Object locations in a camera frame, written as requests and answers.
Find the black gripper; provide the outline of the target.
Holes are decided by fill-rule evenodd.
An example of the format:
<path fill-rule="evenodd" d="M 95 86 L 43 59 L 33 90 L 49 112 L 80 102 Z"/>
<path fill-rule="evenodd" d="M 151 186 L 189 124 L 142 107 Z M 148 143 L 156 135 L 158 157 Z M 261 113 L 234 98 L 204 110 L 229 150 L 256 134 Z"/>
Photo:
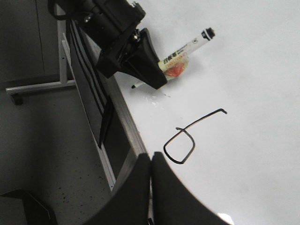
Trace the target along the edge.
<path fill-rule="evenodd" d="M 73 20 L 102 50 L 96 68 L 109 78 L 123 72 L 159 89 L 167 79 L 158 66 L 147 28 L 135 30 L 146 13 L 126 0 L 49 0 L 56 20 Z"/>

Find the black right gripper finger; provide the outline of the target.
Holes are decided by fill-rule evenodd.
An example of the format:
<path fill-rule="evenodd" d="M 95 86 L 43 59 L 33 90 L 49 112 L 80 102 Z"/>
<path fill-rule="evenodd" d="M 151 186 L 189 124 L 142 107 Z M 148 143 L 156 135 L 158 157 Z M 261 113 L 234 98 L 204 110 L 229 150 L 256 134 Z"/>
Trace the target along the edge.
<path fill-rule="evenodd" d="M 107 204 L 86 225 L 147 225 L 150 158 L 140 154 L 131 173 Z"/>

